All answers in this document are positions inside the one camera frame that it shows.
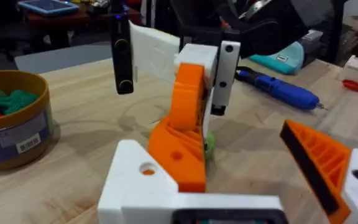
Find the finger of the white orange right gripper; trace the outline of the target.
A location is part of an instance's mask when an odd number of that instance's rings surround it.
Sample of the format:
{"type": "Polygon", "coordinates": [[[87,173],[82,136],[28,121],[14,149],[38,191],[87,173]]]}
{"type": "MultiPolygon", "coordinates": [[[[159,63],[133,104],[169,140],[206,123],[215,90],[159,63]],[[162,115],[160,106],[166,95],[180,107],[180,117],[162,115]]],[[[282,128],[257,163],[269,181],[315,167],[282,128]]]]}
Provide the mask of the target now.
{"type": "Polygon", "coordinates": [[[240,48],[240,42],[221,42],[211,108],[213,115],[223,116],[229,104],[240,48]]]}
{"type": "Polygon", "coordinates": [[[192,130],[199,125],[204,93],[210,91],[215,78],[218,48],[186,44],[174,60],[175,82],[168,115],[171,127],[192,130]]]}

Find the white orange left gripper right finger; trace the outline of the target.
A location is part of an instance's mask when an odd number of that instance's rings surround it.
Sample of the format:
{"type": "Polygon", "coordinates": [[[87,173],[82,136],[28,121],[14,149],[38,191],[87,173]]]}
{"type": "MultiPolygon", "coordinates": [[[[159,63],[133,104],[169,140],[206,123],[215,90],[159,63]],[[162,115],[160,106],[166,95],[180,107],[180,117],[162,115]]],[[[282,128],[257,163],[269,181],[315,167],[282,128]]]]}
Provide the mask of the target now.
{"type": "Polygon", "coordinates": [[[280,137],[329,223],[358,223],[358,148],[289,119],[280,137]]]}

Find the bare white left gripper left finger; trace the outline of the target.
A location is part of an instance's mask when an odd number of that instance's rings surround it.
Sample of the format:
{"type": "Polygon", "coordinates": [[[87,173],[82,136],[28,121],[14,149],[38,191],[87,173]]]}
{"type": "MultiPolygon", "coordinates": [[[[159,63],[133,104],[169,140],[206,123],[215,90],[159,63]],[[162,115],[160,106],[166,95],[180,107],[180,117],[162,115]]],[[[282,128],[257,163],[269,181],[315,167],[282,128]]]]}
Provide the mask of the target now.
{"type": "Polygon", "coordinates": [[[100,223],[171,223],[178,184],[135,140],[119,141],[97,211],[100,223]]]}

